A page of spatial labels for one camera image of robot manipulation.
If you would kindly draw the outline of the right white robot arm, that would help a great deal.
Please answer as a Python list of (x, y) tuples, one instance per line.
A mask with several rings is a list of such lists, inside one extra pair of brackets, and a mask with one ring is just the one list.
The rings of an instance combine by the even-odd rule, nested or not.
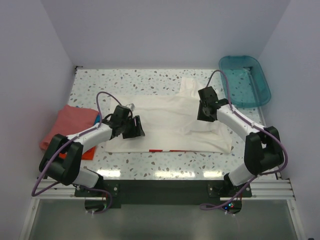
[(226, 98), (218, 99), (210, 86), (198, 91), (197, 119), (205, 122), (219, 121), (244, 140), (243, 163), (223, 177), (223, 192), (235, 196), (241, 185), (282, 165), (285, 162), (283, 145), (275, 127), (264, 127), (239, 112)]

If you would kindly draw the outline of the white t shirt red print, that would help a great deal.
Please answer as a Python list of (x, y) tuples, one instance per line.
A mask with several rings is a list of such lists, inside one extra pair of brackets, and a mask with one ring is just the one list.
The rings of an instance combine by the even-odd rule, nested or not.
[(145, 153), (152, 151), (213, 152), (229, 154), (233, 140), (225, 124), (197, 119), (204, 86), (183, 77), (175, 95), (120, 95), (119, 101), (134, 104), (133, 114), (140, 117), (144, 136), (109, 140), (109, 153)]

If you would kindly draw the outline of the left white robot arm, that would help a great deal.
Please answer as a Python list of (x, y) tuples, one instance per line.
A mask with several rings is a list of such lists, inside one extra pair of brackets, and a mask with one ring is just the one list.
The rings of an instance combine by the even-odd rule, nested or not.
[(141, 118), (133, 115), (131, 108), (117, 105), (113, 113), (94, 126), (76, 134), (56, 134), (49, 143), (40, 162), (39, 170), (57, 182), (85, 186), (92, 196), (99, 196), (104, 190), (101, 175), (81, 168), (83, 153), (100, 143), (118, 136), (123, 139), (144, 137)]

